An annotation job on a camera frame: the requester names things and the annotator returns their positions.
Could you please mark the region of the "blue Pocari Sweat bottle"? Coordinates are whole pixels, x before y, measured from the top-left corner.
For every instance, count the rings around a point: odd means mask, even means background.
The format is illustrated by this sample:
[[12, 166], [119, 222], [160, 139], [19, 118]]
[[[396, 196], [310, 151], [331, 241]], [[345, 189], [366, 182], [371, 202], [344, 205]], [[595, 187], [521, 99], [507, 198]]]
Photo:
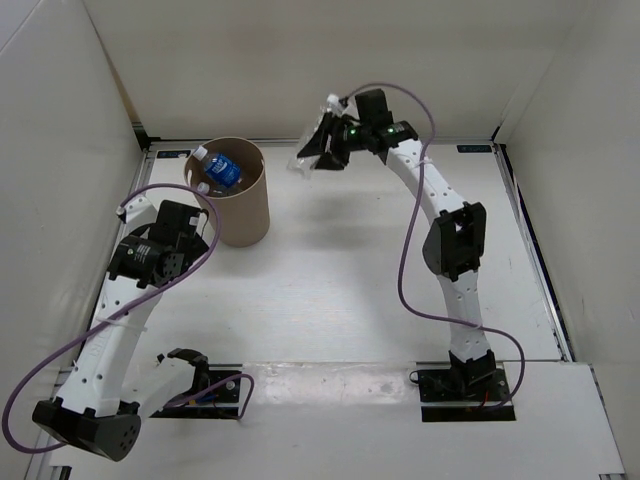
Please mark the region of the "blue Pocari Sweat bottle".
[[243, 174], [240, 166], [222, 153], [210, 152], [198, 146], [193, 156], [200, 161], [204, 173], [225, 190], [239, 187]]

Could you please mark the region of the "clear unlabelled plastic bottle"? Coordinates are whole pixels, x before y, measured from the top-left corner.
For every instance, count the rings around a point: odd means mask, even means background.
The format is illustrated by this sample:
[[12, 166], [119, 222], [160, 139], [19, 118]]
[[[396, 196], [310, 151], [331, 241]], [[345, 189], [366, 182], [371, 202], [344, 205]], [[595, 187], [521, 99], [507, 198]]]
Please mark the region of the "clear unlabelled plastic bottle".
[[330, 94], [317, 118], [310, 124], [296, 145], [288, 170], [309, 179], [316, 170], [341, 171], [344, 166], [331, 152], [332, 136], [340, 125], [346, 107], [336, 94]]

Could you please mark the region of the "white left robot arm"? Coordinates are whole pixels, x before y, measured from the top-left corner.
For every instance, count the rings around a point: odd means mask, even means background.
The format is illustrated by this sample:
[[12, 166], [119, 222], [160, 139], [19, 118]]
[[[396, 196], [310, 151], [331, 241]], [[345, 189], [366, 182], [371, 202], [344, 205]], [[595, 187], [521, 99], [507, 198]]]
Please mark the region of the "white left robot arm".
[[84, 344], [62, 387], [33, 411], [35, 424], [65, 445], [112, 461], [124, 459], [144, 420], [179, 396], [204, 397], [208, 359], [177, 348], [143, 379], [124, 378], [159, 289], [185, 273], [208, 249], [197, 232], [203, 210], [139, 197], [125, 212], [125, 235], [107, 268], [97, 314], [99, 332]]

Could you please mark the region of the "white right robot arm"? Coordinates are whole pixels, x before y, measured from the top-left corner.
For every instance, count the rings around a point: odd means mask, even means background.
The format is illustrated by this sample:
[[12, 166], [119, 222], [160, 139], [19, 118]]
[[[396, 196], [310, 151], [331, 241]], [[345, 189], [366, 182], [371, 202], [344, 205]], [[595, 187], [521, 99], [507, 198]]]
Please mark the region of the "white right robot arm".
[[424, 383], [451, 399], [471, 400], [486, 394], [496, 371], [477, 292], [486, 210], [451, 187], [426, 148], [408, 122], [393, 118], [381, 89], [361, 92], [353, 100], [331, 94], [301, 137], [292, 166], [304, 173], [341, 171], [352, 153], [367, 151], [402, 180], [414, 196], [415, 211], [429, 223], [422, 256], [440, 284], [446, 306], [442, 320], [450, 327], [450, 367]]

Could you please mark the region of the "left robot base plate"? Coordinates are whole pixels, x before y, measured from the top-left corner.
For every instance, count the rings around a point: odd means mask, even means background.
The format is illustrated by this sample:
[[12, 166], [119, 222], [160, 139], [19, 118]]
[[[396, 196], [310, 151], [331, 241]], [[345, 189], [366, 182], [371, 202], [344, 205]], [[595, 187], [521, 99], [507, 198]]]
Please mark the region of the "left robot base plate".
[[178, 405], [172, 400], [171, 406], [155, 412], [152, 418], [192, 419], [192, 420], [240, 420], [251, 399], [255, 381], [242, 370], [209, 367], [203, 380], [194, 390], [184, 394], [199, 394], [196, 399]]

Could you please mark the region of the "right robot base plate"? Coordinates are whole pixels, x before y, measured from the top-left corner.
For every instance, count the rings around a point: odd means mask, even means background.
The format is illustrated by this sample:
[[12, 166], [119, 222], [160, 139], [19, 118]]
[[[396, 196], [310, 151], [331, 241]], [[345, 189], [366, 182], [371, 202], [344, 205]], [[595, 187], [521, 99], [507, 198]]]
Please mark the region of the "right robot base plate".
[[462, 392], [455, 385], [450, 368], [420, 366], [408, 375], [418, 387], [423, 423], [514, 422], [511, 402], [496, 405], [510, 393], [505, 371], [498, 368], [493, 377], [482, 381], [470, 391]]

